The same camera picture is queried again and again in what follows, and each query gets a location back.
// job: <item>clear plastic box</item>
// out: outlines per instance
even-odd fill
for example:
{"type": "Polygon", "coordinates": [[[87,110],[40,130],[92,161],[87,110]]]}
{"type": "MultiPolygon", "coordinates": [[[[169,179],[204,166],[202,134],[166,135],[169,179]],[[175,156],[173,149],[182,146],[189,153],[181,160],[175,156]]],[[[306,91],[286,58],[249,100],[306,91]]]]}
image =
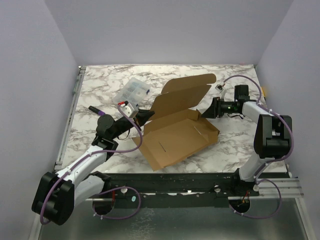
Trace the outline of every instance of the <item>clear plastic box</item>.
{"type": "Polygon", "coordinates": [[[147,96],[149,91],[149,84],[133,77],[113,98],[113,102],[115,104],[118,104],[120,102],[128,101],[130,103],[138,105],[147,96]]]}

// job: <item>wall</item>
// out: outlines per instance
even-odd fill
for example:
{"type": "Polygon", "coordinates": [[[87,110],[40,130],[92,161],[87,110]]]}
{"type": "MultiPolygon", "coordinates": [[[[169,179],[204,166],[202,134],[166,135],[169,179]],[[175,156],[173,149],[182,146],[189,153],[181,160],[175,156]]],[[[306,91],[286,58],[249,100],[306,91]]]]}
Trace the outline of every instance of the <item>wall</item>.
{"type": "Polygon", "coordinates": [[[78,66],[43,0],[0,2],[0,239],[28,239],[57,158],[78,66]]]}
{"type": "Polygon", "coordinates": [[[257,64],[292,0],[45,0],[79,65],[257,64]]]}
{"type": "Polygon", "coordinates": [[[295,148],[290,171],[298,176],[320,239],[320,1],[295,0],[257,65],[267,103],[292,117],[295,148]]]}

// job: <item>cardboard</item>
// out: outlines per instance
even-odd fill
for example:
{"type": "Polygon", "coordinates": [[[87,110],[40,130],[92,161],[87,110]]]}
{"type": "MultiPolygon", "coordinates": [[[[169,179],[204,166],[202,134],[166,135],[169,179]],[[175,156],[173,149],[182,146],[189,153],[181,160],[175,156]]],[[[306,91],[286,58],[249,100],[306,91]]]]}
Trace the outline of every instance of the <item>cardboard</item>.
{"type": "MultiPolygon", "coordinates": [[[[155,114],[144,125],[143,142],[139,150],[152,169],[172,166],[192,154],[218,142],[219,130],[198,110],[211,85],[214,74],[174,78],[168,81],[151,107],[155,114]]],[[[136,145],[140,138],[133,137],[136,145]]]]}

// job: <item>cable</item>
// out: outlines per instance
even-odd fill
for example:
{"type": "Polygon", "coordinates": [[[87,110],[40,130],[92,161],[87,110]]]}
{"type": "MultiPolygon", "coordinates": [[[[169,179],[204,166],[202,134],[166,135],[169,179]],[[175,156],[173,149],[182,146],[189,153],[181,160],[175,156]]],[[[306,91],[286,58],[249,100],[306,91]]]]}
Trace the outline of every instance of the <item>cable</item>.
{"type": "Polygon", "coordinates": [[[136,130],[139,133],[140,136],[140,143],[133,149],[130,150],[99,150],[99,151],[93,151],[87,155],[85,155],[83,158],[81,158],[79,161],[77,161],[70,169],[69,171],[66,171],[56,182],[55,184],[53,184],[53,186],[51,187],[51,189],[49,190],[48,194],[46,195],[44,202],[42,204],[42,208],[40,211],[40,223],[42,225],[46,225],[48,223],[50,223],[51,221],[45,221],[44,220],[44,213],[45,213],[45,209],[46,209],[46,205],[48,203],[48,200],[51,196],[51,194],[53,193],[53,191],[55,190],[55,188],[58,186],[58,184],[69,174],[71,174],[71,172],[80,164],[82,163],[84,160],[86,160],[88,157],[90,157],[92,154],[100,154],[100,153],[130,153],[133,152],[135,150],[137,150],[141,145],[142,145],[142,141],[143,141],[143,136],[142,133],[140,131],[140,129],[138,128],[138,126],[127,116],[125,115],[125,113],[123,111],[121,111],[120,109],[120,105],[117,105],[117,109],[118,111],[136,128],[136,130]]]}
{"type": "Polygon", "coordinates": [[[283,125],[284,125],[285,128],[288,130],[289,135],[290,135],[291,147],[290,147],[289,152],[288,152],[285,156],[283,156],[283,157],[281,157],[281,158],[273,159],[273,160],[269,160],[269,161],[265,162],[263,165],[261,165],[261,166],[258,168],[258,170],[257,170],[257,171],[254,173],[254,175],[253,175],[254,181],[255,181],[255,184],[256,184],[256,185],[259,185],[260,183],[267,181],[267,182],[270,182],[271,184],[273,184],[273,185],[275,186],[276,190],[278,191],[278,193],[279,193],[279,201],[280,201],[280,202],[279,202],[279,205],[278,205],[277,209],[275,210],[275,212],[272,213],[272,214],[270,214],[269,216],[251,216],[251,215],[247,215],[247,214],[244,214],[244,213],[241,213],[241,212],[236,211],[236,210],[230,205],[230,208],[233,210],[233,212],[234,212],[235,214],[241,215],[241,216],[243,216],[243,217],[247,217],[247,218],[251,218],[251,219],[268,219],[268,218],[273,217],[274,215],[276,215],[276,214],[279,212],[279,210],[280,210],[280,208],[281,208],[281,206],[282,206],[282,196],[281,196],[280,189],[278,188],[278,186],[277,186],[273,181],[271,181],[271,180],[269,180],[269,179],[261,179],[261,180],[257,181],[257,175],[260,173],[260,171],[261,171],[262,169],[265,168],[265,166],[267,166],[267,164],[283,161],[283,160],[287,159],[287,158],[291,155],[291,153],[292,153],[293,150],[294,150],[294,146],[295,146],[294,135],[293,135],[290,127],[288,126],[288,124],[285,122],[285,120],[284,120],[279,114],[277,114],[276,112],[272,111],[272,109],[268,109],[267,107],[262,106],[262,104],[261,104],[262,91],[261,91],[261,88],[259,87],[259,85],[258,85],[253,79],[251,79],[251,78],[248,77],[248,76],[244,76],[244,75],[233,75],[233,76],[230,76],[230,77],[226,78],[223,82],[225,83],[225,82],[228,81],[229,79],[232,79],[232,78],[235,78],[235,77],[241,77],[241,78],[248,79],[248,80],[250,80],[252,83],[254,83],[254,85],[256,85],[256,87],[257,87],[258,90],[259,90],[259,97],[258,97],[258,99],[256,100],[257,106],[260,107],[261,109],[263,109],[264,111],[269,112],[270,114],[276,116],[276,117],[283,123],[283,125]]]}
{"type": "Polygon", "coordinates": [[[261,182],[265,182],[265,181],[273,184],[275,186],[276,190],[278,191],[278,194],[279,194],[279,205],[278,205],[277,209],[272,214],[270,214],[268,216],[251,216],[251,215],[248,215],[248,214],[245,214],[245,213],[238,212],[231,205],[229,205],[230,208],[233,210],[233,212],[235,214],[238,214],[238,215],[240,215],[242,217],[246,217],[246,218],[250,218],[250,219],[268,219],[268,218],[273,217],[274,215],[276,215],[280,211],[280,208],[282,206],[282,196],[281,196],[281,193],[280,193],[280,189],[273,181],[271,181],[269,179],[265,179],[265,178],[261,179],[260,181],[258,181],[257,185],[259,185],[261,182]]]}
{"type": "Polygon", "coordinates": [[[99,216],[101,218],[101,220],[102,220],[102,218],[103,219],[113,219],[113,220],[123,220],[123,219],[131,218],[133,215],[135,215],[139,211],[140,206],[141,206],[141,197],[140,197],[139,192],[133,187],[130,187],[130,186],[119,186],[119,187],[110,189],[108,191],[101,192],[101,193],[99,193],[97,195],[107,194],[107,193],[110,193],[112,191],[116,191],[116,190],[119,190],[119,189],[130,189],[130,190],[133,190],[137,194],[139,203],[138,203],[138,206],[136,207],[136,210],[133,213],[131,213],[130,215],[128,215],[128,216],[105,216],[105,215],[97,214],[95,206],[93,206],[92,209],[94,211],[94,215],[93,215],[94,217],[97,215],[97,216],[99,216]]]}

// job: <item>marble table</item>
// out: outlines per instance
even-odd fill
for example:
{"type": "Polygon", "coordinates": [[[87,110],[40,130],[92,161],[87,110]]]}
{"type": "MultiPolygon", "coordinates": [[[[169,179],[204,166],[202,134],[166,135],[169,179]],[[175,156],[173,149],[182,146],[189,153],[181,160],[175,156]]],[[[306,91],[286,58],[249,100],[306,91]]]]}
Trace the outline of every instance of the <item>marble table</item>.
{"type": "MultiPolygon", "coordinates": [[[[219,94],[215,85],[232,75],[245,75],[258,84],[253,65],[101,65],[88,66],[85,71],[83,84],[76,105],[75,115],[68,137],[67,147],[62,167],[71,164],[79,158],[91,145],[95,137],[98,115],[88,110],[90,105],[110,114],[113,118],[121,117],[112,98],[129,81],[137,78],[151,85],[150,93],[139,104],[142,109],[149,109],[165,83],[173,78],[213,73],[216,83],[196,107],[204,112],[211,104],[212,98],[219,94]]],[[[234,86],[249,85],[251,99],[257,99],[257,87],[245,78],[233,78],[226,84],[226,101],[233,101],[234,86]]],[[[157,170],[155,173],[232,173],[241,167],[251,156],[253,149],[256,124],[245,117],[230,118],[224,116],[209,121],[220,130],[218,143],[188,157],[173,166],[157,170]]],[[[118,150],[128,150],[136,145],[130,137],[138,136],[132,128],[130,136],[119,142],[118,150]]],[[[130,153],[116,153],[96,170],[102,173],[152,173],[148,161],[139,150],[130,153]]],[[[271,164],[266,172],[286,172],[283,162],[271,164]]]]}

